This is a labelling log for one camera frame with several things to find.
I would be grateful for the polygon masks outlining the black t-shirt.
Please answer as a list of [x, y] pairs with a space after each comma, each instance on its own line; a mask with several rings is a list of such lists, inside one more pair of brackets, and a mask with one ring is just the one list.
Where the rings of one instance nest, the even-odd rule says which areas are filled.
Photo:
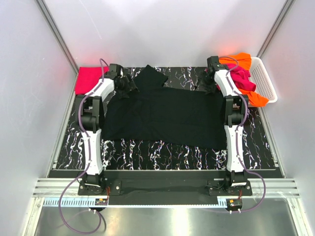
[[222, 94], [165, 87], [167, 79], [149, 65], [143, 68], [134, 78], [137, 91], [109, 101], [102, 138], [226, 149]]

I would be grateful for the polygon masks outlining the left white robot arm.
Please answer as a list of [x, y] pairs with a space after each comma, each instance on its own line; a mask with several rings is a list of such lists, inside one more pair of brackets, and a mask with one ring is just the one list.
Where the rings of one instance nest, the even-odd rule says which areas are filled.
[[118, 97], [129, 98], [129, 94], [137, 91], [134, 80], [124, 73], [119, 64], [108, 64], [107, 70], [100, 67], [101, 76], [89, 91], [75, 89], [76, 121], [81, 129], [85, 150], [85, 169], [79, 176], [81, 188], [87, 188], [100, 195], [106, 190], [104, 167], [100, 157], [100, 139], [105, 121], [103, 101], [112, 92]]

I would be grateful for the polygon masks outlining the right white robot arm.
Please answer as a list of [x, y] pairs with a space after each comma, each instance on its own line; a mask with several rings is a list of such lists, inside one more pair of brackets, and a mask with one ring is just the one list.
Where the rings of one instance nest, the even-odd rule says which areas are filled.
[[231, 72], [239, 66], [236, 59], [233, 68], [220, 63], [218, 56], [207, 58], [206, 78], [202, 83], [207, 92], [209, 85], [215, 83], [223, 95], [223, 124], [227, 138], [227, 166], [223, 181], [215, 189], [229, 195], [239, 195], [246, 188], [247, 171], [243, 162], [243, 129], [247, 118], [249, 99], [242, 95], [232, 80]]

